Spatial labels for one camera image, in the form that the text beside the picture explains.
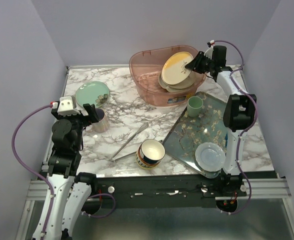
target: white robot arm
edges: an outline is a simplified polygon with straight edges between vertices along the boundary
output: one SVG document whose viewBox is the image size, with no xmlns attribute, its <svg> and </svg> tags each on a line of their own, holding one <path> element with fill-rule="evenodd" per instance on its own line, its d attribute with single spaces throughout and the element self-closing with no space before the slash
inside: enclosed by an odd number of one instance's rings
<svg viewBox="0 0 294 240">
<path fill-rule="evenodd" d="M 208 43 L 206 52 L 199 52 L 186 68 L 197 73 L 209 72 L 213 79 L 222 87 L 229 97 L 223 116 L 224 125 L 227 127 L 227 154 L 222 173 L 227 176 L 239 176 L 242 162 L 242 151 L 247 129 L 253 122 L 255 107 L 248 98 L 256 101 L 254 94 L 248 94 L 235 80 L 231 79 L 232 69 L 226 64 L 226 47 L 215 46 L 212 40 Z"/>
<path fill-rule="evenodd" d="M 81 159 L 79 151 L 83 148 L 82 131 L 91 123 L 98 122 L 94 106 L 84 104 L 86 113 L 83 115 L 77 109 L 74 97 L 62 97 L 59 102 L 52 104 L 51 113 L 58 121 L 52 127 L 54 146 L 48 161 L 48 181 L 54 194 L 47 190 L 33 240 L 71 239 L 74 224 L 84 202 L 91 192 L 96 191 L 94 174 L 81 172 L 76 176 Z"/>
</svg>

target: yellow plate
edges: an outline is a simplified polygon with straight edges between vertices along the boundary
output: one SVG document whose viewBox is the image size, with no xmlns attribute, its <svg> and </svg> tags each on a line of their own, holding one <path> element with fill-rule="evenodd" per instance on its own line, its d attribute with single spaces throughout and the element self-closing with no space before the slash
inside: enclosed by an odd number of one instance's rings
<svg viewBox="0 0 294 240">
<path fill-rule="evenodd" d="M 163 81 L 169 85 L 179 84 L 191 73 L 185 66 L 193 60 L 191 53 L 181 51 L 172 55 L 162 68 L 161 76 Z"/>
</svg>

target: white marble surface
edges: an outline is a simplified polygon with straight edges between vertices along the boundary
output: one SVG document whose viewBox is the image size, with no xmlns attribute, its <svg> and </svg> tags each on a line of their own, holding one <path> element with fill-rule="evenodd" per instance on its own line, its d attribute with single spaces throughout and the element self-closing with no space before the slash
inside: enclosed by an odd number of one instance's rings
<svg viewBox="0 0 294 240">
<path fill-rule="evenodd" d="M 236 79 L 243 86 L 240 73 Z M 102 106 L 107 112 L 110 128 L 104 133 L 96 133 L 91 128 L 83 134 L 84 150 L 78 172 L 97 174 L 98 177 L 133 177 L 153 175 L 195 174 L 191 168 L 167 156 L 156 168 L 142 169 L 135 162 L 134 156 L 117 161 L 111 156 L 124 142 L 143 124 L 149 128 L 134 139 L 116 156 L 127 155 L 136 151 L 145 139 L 162 140 L 166 137 L 186 104 L 173 107 L 154 107 L 146 104 L 138 95 L 135 84 L 130 76 L 129 68 L 93 68 L 71 69 L 66 85 L 65 96 L 74 95 L 84 83 L 90 81 L 104 82 L 110 89 L 110 97 Z M 216 98 L 227 101 L 221 87 L 212 79 L 207 78 L 198 88 Z M 273 170 L 271 160 L 260 131 L 259 124 L 249 130 L 243 152 L 244 171 Z"/>
</svg>

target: white wall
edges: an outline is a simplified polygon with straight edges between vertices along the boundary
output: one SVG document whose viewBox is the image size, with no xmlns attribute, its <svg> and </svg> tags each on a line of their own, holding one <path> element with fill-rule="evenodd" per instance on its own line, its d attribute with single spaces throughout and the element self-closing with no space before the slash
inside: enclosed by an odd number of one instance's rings
<svg viewBox="0 0 294 240">
<path fill-rule="evenodd" d="M 66 65 L 128 64 L 136 52 L 212 39 L 249 55 L 280 0 L 32 0 Z M 240 63 L 228 50 L 228 63 Z"/>
<path fill-rule="evenodd" d="M 16 125 L 58 99 L 66 68 L 30 0 L 0 0 L 0 240 L 17 233 L 31 175 L 11 150 Z M 17 137 L 21 158 L 40 170 L 53 117 L 45 110 Z"/>
<path fill-rule="evenodd" d="M 282 0 L 245 66 L 257 95 L 259 120 L 275 169 L 285 175 L 294 204 L 294 0 Z"/>
</svg>

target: green plate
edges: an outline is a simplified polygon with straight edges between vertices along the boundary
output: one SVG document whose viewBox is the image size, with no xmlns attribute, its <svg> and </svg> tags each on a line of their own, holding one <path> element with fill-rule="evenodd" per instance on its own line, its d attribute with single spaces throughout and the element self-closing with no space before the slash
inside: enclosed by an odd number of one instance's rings
<svg viewBox="0 0 294 240">
<path fill-rule="evenodd" d="M 100 107 L 108 100 L 109 93 L 107 85 L 100 81 L 91 81 L 78 88 L 76 101 L 82 107 L 83 104 L 94 104 Z"/>
</svg>

